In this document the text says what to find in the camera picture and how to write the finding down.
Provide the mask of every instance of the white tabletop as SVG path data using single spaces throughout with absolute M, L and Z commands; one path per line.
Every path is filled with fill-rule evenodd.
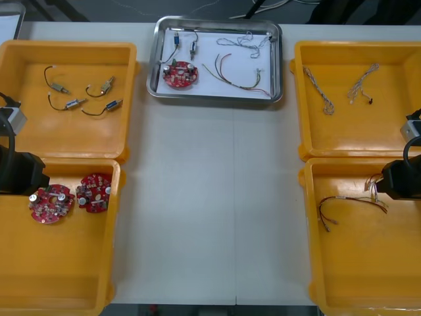
M 281 25 L 284 97 L 266 111 L 160 100 L 145 88 L 154 24 L 24 23 L 21 38 L 128 41 L 138 76 L 118 217 L 115 303 L 310 305 L 293 75 L 300 40 L 420 41 L 418 26 Z

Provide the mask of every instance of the metal tray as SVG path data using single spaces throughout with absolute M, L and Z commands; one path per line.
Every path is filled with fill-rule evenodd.
M 256 35 L 270 35 L 270 99 L 257 99 L 246 97 L 220 97 L 213 95 L 189 95 L 158 93 L 158 81 L 161 75 L 159 61 L 162 59 L 164 37 L 166 30 L 192 31 L 198 33 L 227 33 L 243 35 L 246 31 L 252 31 Z M 151 58 L 149 59 L 149 73 L 146 82 L 148 92 L 155 97 L 172 97 L 188 99 L 211 99 L 224 101 L 246 101 L 253 103 L 273 103 L 281 99 L 282 87 L 282 30 L 269 21 L 216 21 L 216 20 L 192 20 L 180 16 L 166 16 L 161 18 L 155 26 Z

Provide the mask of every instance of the round circuit board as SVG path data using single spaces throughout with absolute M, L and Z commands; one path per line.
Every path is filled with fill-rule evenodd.
M 101 213 L 108 209 L 111 193 L 111 176 L 95 173 L 86 176 L 76 188 L 79 208 L 88 213 Z
M 187 61 L 177 61 L 172 65 L 165 65 L 163 69 L 162 77 L 173 88 L 186 88 L 194 83 L 199 75 L 197 67 Z
M 52 184 L 38 189 L 30 197 L 29 209 L 32 218 L 41 224 L 53 224 L 67 215 L 74 201 L 70 189 L 60 184 Z

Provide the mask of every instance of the orange plastic tray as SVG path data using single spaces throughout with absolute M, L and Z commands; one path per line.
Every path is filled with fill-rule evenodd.
M 388 214 L 343 199 L 323 204 L 339 221 L 326 232 L 317 207 L 328 196 L 369 196 L 364 183 L 390 159 L 312 158 L 304 186 L 312 284 L 310 297 L 329 316 L 421 314 L 421 202 L 379 198 Z
M 361 94 L 349 104 L 349 89 L 373 63 L 379 69 L 363 82 L 373 104 Z M 334 103 L 332 116 L 323 113 L 323 100 L 303 65 Z M 290 69 L 295 75 L 303 160 L 402 156 L 405 141 L 399 130 L 405 116 L 421 107 L 421 43 L 302 41 L 295 46 Z
M 0 199 L 0 315 L 98 315 L 111 301 L 114 226 L 125 177 L 108 159 L 44 159 L 51 184 L 75 193 L 87 174 L 112 174 L 109 208 L 91 214 L 77 202 L 55 224 L 31 217 L 27 196 Z
M 71 95 L 52 90 L 44 80 L 56 82 Z M 0 47 L 0 89 L 22 102 L 28 118 L 16 137 L 16 150 L 40 157 L 107 158 L 124 162 L 134 78 L 137 71 L 136 47 L 131 43 L 83 43 L 56 41 L 7 41 Z M 111 91 L 104 97 L 92 98 L 91 93 L 115 76 Z M 87 98 L 85 111 L 98 113 L 104 106 L 123 99 L 121 108 L 100 117 L 89 117 L 80 108 L 55 111 L 72 99 Z

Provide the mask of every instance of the wire connector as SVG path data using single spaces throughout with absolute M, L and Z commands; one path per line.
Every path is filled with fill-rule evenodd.
M 82 99 L 82 100 L 75 99 L 75 100 L 66 102 L 66 109 L 69 110 L 69 109 L 71 109 L 73 107 L 78 107 L 79 105 L 81 105 L 85 101 L 86 101 L 86 99 Z
M 61 93 L 65 93 L 65 94 L 70 94 L 70 92 L 63 86 L 56 84 L 56 83 L 52 83 L 50 85 L 51 89 L 54 89 L 55 91 L 61 92 Z
M 121 100 L 114 100 L 113 102 L 110 102 L 107 105 L 105 105 L 105 108 L 107 109 L 107 111 L 112 111 L 116 107 L 119 107 L 122 102 L 123 102 L 122 99 Z
M 61 93 L 65 93 L 65 94 L 70 94 L 70 92 L 65 88 L 65 87 L 63 87 L 62 85 L 60 85 L 60 84 L 56 84 L 56 83 L 49 83 L 48 82 L 48 80 L 47 80 L 47 70 L 49 70 L 50 68 L 56 68 L 57 66 L 56 65 L 51 65 L 51 66 L 48 66 L 47 68 L 45 68 L 44 69 L 44 79 L 45 79 L 45 83 L 51 88 L 51 89 L 54 89 L 55 91 L 58 91 L 58 92 L 61 92 Z
M 112 76 L 109 80 L 107 80 L 102 86 L 101 86 L 101 94 L 107 94 L 108 91 L 111 89 L 111 84 L 114 81 L 114 76 Z

